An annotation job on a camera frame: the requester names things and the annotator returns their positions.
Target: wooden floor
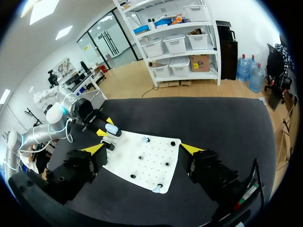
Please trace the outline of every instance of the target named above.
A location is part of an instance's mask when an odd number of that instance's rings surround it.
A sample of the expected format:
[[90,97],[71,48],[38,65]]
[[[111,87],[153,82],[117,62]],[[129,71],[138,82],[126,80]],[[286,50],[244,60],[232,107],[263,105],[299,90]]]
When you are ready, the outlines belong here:
[[[143,61],[134,62],[106,73],[106,80],[99,84],[99,87],[108,99],[124,99],[124,98],[141,98],[142,95],[153,87],[152,79],[146,69]],[[191,86],[165,87],[159,90],[151,90],[145,94],[148,97],[169,97],[169,96],[187,96],[187,97],[243,97],[243,98],[259,98],[264,97],[268,100],[270,91],[264,92],[264,89],[258,94],[252,92],[248,83],[242,83],[238,80],[222,80],[221,85],[217,86],[216,80],[193,80]],[[273,111],[267,105],[268,112],[276,131],[283,122],[283,118],[287,116],[285,105],[279,104],[277,109]],[[284,149],[287,149],[287,138],[283,142]],[[279,150],[281,144],[280,137],[277,136],[276,147]],[[280,155],[279,163],[283,163],[284,155]],[[275,184],[273,192],[280,184],[287,165],[280,168],[276,172]]]

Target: yellow marker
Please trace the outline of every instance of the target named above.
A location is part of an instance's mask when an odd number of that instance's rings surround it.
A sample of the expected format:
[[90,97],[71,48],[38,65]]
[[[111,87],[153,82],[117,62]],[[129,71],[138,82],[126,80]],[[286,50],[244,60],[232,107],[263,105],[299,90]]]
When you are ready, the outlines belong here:
[[198,151],[200,151],[200,150],[204,150],[204,149],[192,147],[192,146],[187,145],[187,144],[184,144],[184,143],[181,143],[181,145],[182,145],[182,146],[183,146],[191,155],[193,155],[195,152],[198,152]]
[[98,145],[95,145],[93,147],[89,147],[89,148],[85,148],[85,149],[82,149],[82,150],[85,150],[87,152],[90,152],[91,155],[93,155],[97,150],[99,150],[104,144],[101,143],[101,144],[98,144]]
[[114,125],[114,123],[113,123],[113,121],[112,121],[112,119],[110,119],[110,117],[109,118],[107,118],[107,120],[106,120],[108,123],[110,123],[110,124],[112,124],[112,125]]
[[99,130],[97,131],[97,135],[98,135],[98,136],[108,136],[108,134],[107,134],[106,132],[102,131],[101,129],[99,129]]

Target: shelf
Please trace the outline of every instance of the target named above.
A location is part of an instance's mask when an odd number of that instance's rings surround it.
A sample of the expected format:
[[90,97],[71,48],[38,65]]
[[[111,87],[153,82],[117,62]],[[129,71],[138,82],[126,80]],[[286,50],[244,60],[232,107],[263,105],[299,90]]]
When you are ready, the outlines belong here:
[[186,52],[184,53],[177,53],[177,54],[170,54],[168,50],[161,55],[157,57],[147,58],[147,61],[155,61],[159,59],[165,59],[165,58],[174,58],[174,57],[180,57],[180,56],[190,56],[190,55],[197,55],[197,54],[217,54],[217,51],[214,50],[214,47],[212,45],[208,45],[208,49],[206,50],[193,50],[191,47],[186,47]]
[[214,70],[214,68],[210,68],[209,72],[190,72],[188,77],[170,76],[166,78],[156,78],[156,82],[186,79],[218,79],[218,73]]
[[170,25],[170,26],[160,27],[160,28],[156,28],[154,30],[148,31],[148,32],[141,33],[139,35],[136,35],[136,38],[142,38],[147,35],[152,35],[152,34],[155,34],[158,32],[164,32],[164,31],[168,31],[168,30],[176,29],[176,28],[198,27],[198,26],[209,26],[209,25],[212,26],[213,23],[211,21],[199,21],[199,22],[188,22],[188,23],[182,23],[182,24],[177,24],[177,25]]
[[137,4],[134,4],[133,6],[130,6],[127,9],[124,9],[123,12],[124,13],[130,12],[130,11],[137,12],[142,9],[146,9],[147,7],[155,6],[156,4],[165,3],[165,2],[166,2],[165,0],[144,0],[144,1],[138,2]]

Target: desk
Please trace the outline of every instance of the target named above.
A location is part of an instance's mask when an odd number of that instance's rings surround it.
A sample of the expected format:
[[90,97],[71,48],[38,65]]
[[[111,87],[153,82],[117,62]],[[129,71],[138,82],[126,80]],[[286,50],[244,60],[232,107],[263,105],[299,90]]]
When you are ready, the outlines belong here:
[[[250,173],[258,159],[269,200],[276,169],[276,148],[272,123],[263,103],[256,99],[218,97],[167,97],[106,100],[104,113],[122,130],[180,138],[198,148],[212,148],[219,159],[240,180]],[[60,140],[50,160],[51,170],[66,159],[72,148],[96,145],[100,138],[73,127],[74,143]],[[260,208],[260,198],[251,206]],[[197,227],[211,220],[217,203],[198,184],[193,184],[178,162],[166,194],[156,194],[131,184],[102,168],[92,184],[85,184],[66,206],[87,216],[133,225],[168,224]]]
[[71,91],[72,91],[73,93],[77,93],[77,92],[80,91],[80,89],[81,89],[85,84],[87,84],[88,82],[90,82],[90,83],[92,83],[92,85],[95,87],[96,90],[98,90],[99,92],[101,92],[101,94],[102,94],[102,96],[104,97],[104,99],[107,100],[107,97],[105,96],[105,94],[101,91],[101,89],[99,88],[98,84],[96,84],[96,82],[94,81],[94,79],[93,79],[93,77],[92,77],[93,75],[94,75],[94,73],[91,73],[91,74],[87,75],[87,76],[83,79],[83,81],[82,81],[81,83],[75,85],[75,86],[71,89]]

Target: glass door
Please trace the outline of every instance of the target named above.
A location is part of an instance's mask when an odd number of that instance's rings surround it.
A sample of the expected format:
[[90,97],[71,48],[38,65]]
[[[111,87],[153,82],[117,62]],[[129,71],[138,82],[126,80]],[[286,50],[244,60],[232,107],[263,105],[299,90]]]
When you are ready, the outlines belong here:
[[137,61],[133,48],[112,12],[99,20],[88,33],[110,68]]
[[107,69],[110,69],[110,66],[104,61],[104,57],[100,54],[98,48],[87,33],[84,34],[77,43],[91,65],[101,63],[106,65]]

